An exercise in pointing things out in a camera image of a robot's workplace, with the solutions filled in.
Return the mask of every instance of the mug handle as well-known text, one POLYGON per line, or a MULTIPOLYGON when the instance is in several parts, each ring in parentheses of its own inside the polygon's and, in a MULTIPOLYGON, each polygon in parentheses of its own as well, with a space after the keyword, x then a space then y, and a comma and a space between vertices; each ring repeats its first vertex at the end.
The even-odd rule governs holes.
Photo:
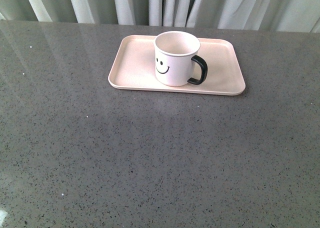
POLYGON ((201 78, 200 79, 190 78, 190 79, 188 79, 188 83, 193 84, 193 85, 200 85, 207 78, 207 74, 208 74, 207 63, 206 63, 206 61, 204 59, 202 59, 198 55, 194 55, 191 58, 191 60, 196 62, 200 66, 200 68, 201 68, 201 78))

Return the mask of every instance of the rectangular tray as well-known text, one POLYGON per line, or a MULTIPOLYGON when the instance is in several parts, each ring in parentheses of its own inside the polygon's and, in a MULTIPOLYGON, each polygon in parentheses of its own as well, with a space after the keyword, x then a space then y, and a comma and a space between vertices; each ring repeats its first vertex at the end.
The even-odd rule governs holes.
MULTIPOLYGON (((155 36, 130 35, 119 47, 108 80, 117 89, 181 92, 236 96, 246 88, 233 45, 223 39, 199 38, 198 56, 208 65, 206 80, 200 85, 171 87, 160 83, 155 75, 155 36)), ((196 64, 193 77, 199 79, 196 64)))

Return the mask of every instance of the white curtain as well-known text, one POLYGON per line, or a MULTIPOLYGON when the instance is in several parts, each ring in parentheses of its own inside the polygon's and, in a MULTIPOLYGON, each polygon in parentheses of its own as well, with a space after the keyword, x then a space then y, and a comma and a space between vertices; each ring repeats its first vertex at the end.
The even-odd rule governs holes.
POLYGON ((320 32, 320 0, 0 0, 1 20, 320 32))

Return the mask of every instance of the smiley face mouth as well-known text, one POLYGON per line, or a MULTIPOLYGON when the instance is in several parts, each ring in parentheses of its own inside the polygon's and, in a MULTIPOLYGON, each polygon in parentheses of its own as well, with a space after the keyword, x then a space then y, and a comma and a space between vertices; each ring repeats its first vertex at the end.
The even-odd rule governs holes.
POLYGON ((165 73, 167 73, 167 72, 169 71, 170 66, 168 66, 168 69, 167 69, 165 72, 160 72, 160 71, 157 69, 157 67, 155 67, 155 68, 156 68, 156 71, 159 72, 160 74, 165 74, 165 73))

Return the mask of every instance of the mug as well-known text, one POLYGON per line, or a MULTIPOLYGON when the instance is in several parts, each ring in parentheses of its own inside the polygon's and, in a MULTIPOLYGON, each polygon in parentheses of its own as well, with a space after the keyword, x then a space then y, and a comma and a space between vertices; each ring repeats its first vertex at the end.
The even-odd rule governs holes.
POLYGON ((155 49, 155 76, 161 83, 179 87, 187 83, 200 85, 208 74, 206 61, 197 55, 200 41, 183 31, 159 34, 153 41, 155 49), (201 68, 201 78, 192 78, 195 63, 201 68))

